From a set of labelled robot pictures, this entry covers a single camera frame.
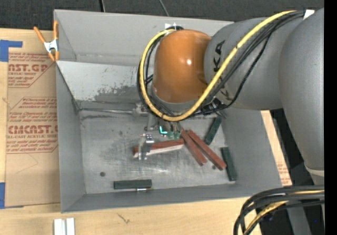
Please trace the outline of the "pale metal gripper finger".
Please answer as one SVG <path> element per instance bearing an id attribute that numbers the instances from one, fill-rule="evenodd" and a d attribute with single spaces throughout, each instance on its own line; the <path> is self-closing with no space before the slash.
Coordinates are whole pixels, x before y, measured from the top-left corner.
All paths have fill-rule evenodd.
<path id="1" fill-rule="evenodd" d="M 152 146 L 154 144 L 154 140 L 151 134 L 145 135 L 145 143 L 144 143 L 144 160 L 147 159 L 147 154 L 150 152 Z"/>
<path id="2" fill-rule="evenodd" d="M 139 160 L 144 160 L 145 156 L 144 154 L 146 153 L 146 136 L 142 135 L 138 144 L 138 159 Z"/>

